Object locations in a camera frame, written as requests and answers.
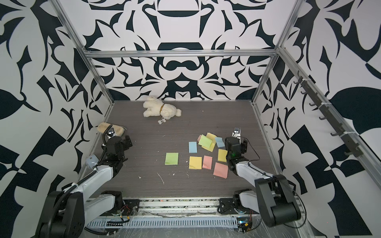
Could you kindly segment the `torn blue memo page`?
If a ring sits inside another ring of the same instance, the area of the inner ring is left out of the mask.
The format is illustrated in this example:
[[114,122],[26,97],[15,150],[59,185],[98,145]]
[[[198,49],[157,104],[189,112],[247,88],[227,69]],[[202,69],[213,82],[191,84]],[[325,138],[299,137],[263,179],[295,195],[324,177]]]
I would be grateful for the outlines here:
[[223,138],[216,137],[215,141],[216,141],[216,145],[217,145],[218,148],[225,148],[225,143],[224,143],[224,139]]

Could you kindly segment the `large pink memo pad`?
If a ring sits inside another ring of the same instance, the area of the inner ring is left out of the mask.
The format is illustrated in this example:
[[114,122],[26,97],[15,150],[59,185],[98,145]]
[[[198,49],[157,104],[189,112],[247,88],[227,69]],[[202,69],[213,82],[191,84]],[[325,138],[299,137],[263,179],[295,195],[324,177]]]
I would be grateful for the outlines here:
[[216,177],[227,179],[228,171],[229,171],[229,168],[227,165],[224,165],[221,163],[215,163],[213,175]]

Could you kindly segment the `torn green memo page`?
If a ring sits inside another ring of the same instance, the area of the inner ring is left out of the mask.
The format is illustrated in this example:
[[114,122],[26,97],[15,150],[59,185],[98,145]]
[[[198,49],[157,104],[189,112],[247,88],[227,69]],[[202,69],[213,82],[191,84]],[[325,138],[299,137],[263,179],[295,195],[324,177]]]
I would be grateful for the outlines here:
[[209,147],[211,145],[211,143],[212,143],[212,141],[209,138],[207,138],[205,135],[202,135],[200,141],[198,142],[198,144],[201,147],[202,146]]

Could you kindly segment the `yellow memo pad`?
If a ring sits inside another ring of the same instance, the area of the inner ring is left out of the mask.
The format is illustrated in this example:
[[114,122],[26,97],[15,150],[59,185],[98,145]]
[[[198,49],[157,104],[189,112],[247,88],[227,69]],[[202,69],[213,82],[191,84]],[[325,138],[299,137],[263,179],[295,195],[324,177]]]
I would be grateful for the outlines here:
[[189,169],[190,170],[201,170],[202,169],[202,157],[191,156],[189,159]]

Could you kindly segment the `green memo pad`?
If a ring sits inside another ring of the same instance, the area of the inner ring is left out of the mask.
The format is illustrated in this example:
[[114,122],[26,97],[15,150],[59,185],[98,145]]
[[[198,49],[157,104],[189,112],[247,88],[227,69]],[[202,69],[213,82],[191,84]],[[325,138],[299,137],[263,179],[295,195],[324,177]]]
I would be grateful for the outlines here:
[[165,165],[178,165],[178,153],[166,153]]

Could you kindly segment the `torn yellow memo page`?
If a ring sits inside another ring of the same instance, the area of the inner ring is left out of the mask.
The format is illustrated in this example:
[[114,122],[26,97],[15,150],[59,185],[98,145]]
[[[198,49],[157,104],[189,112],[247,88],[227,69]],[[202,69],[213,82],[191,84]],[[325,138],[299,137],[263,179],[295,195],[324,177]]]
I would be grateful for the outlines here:
[[206,137],[209,138],[212,141],[212,143],[209,147],[202,146],[202,148],[209,151],[209,152],[213,152],[215,145],[216,145],[216,137],[217,136],[208,132]]

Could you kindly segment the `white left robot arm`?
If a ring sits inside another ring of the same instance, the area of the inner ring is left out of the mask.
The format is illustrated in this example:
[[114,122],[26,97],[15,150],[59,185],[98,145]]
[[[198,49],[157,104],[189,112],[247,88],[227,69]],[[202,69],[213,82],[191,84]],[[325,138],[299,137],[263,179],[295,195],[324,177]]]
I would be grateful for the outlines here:
[[99,159],[90,163],[91,173],[62,191],[48,194],[36,228],[37,238],[78,238],[86,225],[106,212],[121,213],[124,206],[120,191],[105,191],[89,201],[103,184],[113,179],[127,160],[132,147],[128,135],[114,136],[104,142]]

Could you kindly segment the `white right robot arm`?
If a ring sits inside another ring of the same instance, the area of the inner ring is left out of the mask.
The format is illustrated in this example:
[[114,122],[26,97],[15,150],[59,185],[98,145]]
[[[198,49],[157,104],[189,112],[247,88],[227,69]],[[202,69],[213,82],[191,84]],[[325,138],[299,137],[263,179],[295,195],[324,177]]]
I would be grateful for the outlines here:
[[244,157],[249,144],[246,138],[240,136],[225,138],[229,170],[255,188],[235,192],[234,199],[238,208],[258,212],[262,222],[268,227],[302,227],[306,218],[301,225],[290,225],[302,218],[300,205],[296,201],[299,195],[291,188],[285,176],[265,172],[253,165],[254,160]]

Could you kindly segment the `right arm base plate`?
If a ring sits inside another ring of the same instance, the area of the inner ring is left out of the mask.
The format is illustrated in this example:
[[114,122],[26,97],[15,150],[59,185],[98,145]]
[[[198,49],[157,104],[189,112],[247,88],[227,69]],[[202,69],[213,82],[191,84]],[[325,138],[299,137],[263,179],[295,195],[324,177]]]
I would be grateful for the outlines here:
[[259,215],[258,200],[254,197],[220,198],[217,212],[222,215]]

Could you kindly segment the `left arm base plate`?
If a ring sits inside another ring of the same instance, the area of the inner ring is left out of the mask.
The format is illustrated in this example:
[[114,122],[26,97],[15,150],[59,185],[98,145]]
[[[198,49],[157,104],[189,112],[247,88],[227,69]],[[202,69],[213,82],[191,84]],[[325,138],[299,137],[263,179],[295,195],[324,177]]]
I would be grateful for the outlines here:
[[101,216],[120,216],[120,214],[122,214],[122,216],[131,216],[137,214],[139,208],[139,199],[124,199],[122,202],[122,207],[119,210],[114,209],[112,211],[107,211]]

